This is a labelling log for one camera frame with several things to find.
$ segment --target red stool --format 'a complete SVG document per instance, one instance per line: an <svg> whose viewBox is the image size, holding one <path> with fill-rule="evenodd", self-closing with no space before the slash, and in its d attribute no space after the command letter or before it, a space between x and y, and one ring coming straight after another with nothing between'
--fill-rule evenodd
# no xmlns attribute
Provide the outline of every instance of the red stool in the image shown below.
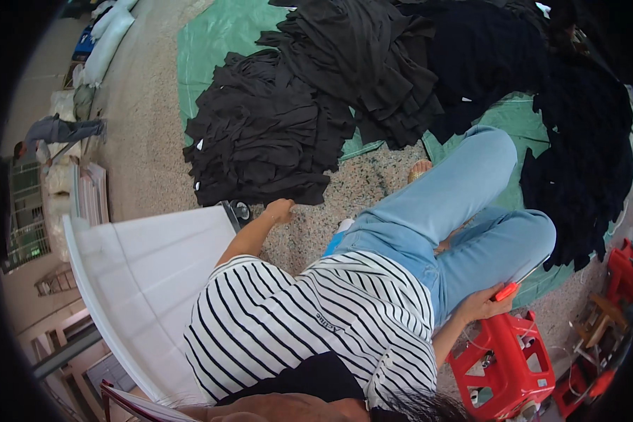
<svg viewBox="0 0 633 422"><path fill-rule="evenodd" d="M581 375L581 370L579 369L579 365L576 363L572 364L572 390L579 394L583 394L587 389L587 383L584 377ZM574 395L570 389L570 377L565 377L559 384L556 386L551 395L554 397L556 404L558 406L558 412L560 416L566 418L572 414L579 407L582 401L577 401L578 397Z"/></svg>
<svg viewBox="0 0 633 422"><path fill-rule="evenodd" d="M483 369L484 376L467 375L471 367L479 362L488 350L482 350L471 344L457 358L450 352L447 362L452 368L460 395L467 411L479 421L515 417L524 404L534 401L541 403L556 386L556 376L551 367L541 335L535 324L535 314L527 313L523 319L507 313L481 320L481 333L474 343L494 352L490 364ZM534 342L523 350L517 335L525 335ZM527 360L537 354L541 372L533 372ZM493 396L474 407L469 388L492 389Z"/></svg>
<svg viewBox="0 0 633 422"><path fill-rule="evenodd" d="M631 241L624 239L621 249L612 249L609 253L609 284L605 297L620 310L622 304L633 303L633 248Z"/></svg>

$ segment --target black and white striped shirt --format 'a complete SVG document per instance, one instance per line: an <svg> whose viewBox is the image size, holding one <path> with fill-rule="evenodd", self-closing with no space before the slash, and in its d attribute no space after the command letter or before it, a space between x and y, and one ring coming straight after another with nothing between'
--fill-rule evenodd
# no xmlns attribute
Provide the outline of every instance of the black and white striped shirt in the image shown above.
<svg viewBox="0 0 633 422"><path fill-rule="evenodd" d="M426 289L369 252L319 259L291 277L249 255L217 267L200 293L186 356L207 401L335 352L370 407L398 390L435 390L433 310Z"/></svg>

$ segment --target wheel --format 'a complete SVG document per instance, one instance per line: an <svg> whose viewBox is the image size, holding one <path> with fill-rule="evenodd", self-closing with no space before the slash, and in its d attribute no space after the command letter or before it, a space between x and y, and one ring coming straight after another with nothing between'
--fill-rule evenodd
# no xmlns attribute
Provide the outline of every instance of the wheel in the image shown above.
<svg viewBox="0 0 633 422"><path fill-rule="evenodd" d="M241 222L247 222L251 218L251 210L248 208L248 205L240 200L231 200L230 208L232 208L234 215Z"/></svg>

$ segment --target floor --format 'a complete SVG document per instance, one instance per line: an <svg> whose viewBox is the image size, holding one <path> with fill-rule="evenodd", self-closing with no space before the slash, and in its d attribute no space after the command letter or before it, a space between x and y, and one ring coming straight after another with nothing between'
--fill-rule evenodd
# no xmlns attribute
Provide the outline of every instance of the floor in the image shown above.
<svg viewBox="0 0 633 422"><path fill-rule="evenodd" d="M121 43L92 113L102 109L109 120L105 145L90 146L89 159L109 170L111 219L128 219L197 207L188 165L181 154L183 132L176 90L176 34L212 0L140 0L134 25ZM378 151L345 161L331 177L325 203L298 206L295 219L278 227L265 242L262 257L296 274L317 259L338 223L354 217L405 185L410 166L426 153L420 144L404 151ZM633 189L623 223L608 250L633 239ZM594 258L556 291L532 303L537 323L554 362L556 375L568 367L562 349L574 342L568 321L576 318L588 293L601 291L606 263ZM439 391L456 396L448 365L441 368Z"/></svg>

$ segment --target scissors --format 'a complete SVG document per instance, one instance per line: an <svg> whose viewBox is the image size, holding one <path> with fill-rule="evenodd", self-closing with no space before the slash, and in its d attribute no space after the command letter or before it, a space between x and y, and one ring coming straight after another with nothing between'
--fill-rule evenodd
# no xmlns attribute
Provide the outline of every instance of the scissors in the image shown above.
<svg viewBox="0 0 633 422"><path fill-rule="evenodd" d="M523 278L521 278L519 281L517 281L517 282L513 283L513 282L512 282L513 277L512 277L512 278L510 278L510 279L506 282L506 285L504 286L504 288L503 288L503 289L501 289L500 291L498 291L498 292L497 292L497 294L496 294L496 295L495 295L495 297L494 297L494 301L495 301L495 302L499 302L499 301L501 301L501 300L504 300L504 299L505 299L506 297L508 297L509 295L511 295L511 293L513 293L514 291L516 291L516 289L517 289L518 285L519 285L520 283L522 283L522 282L523 282L523 280L525 280L525 279L528 277L528 275L532 274L532 272L533 272L534 270L536 270L537 268L539 268L539 267L540 267L543 263L545 263L545 262L546 262L546 260L547 260L548 258L550 258L550 257L551 257L551 254L546 255L546 258L542 259L540 263L538 263L537 265L535 265L535 266L534 266L534 267L533 267L533 268L532 268L532 269L528 272L528 274L525 274L525 275L523 276ZM520 271L520 270L521 270L524 266L526 266L528 262L530 262L530 260L526 261L526 262L525 262L525 264L523 264L523 265L522 265L522 267L521 267L518 271Z"/></svg>

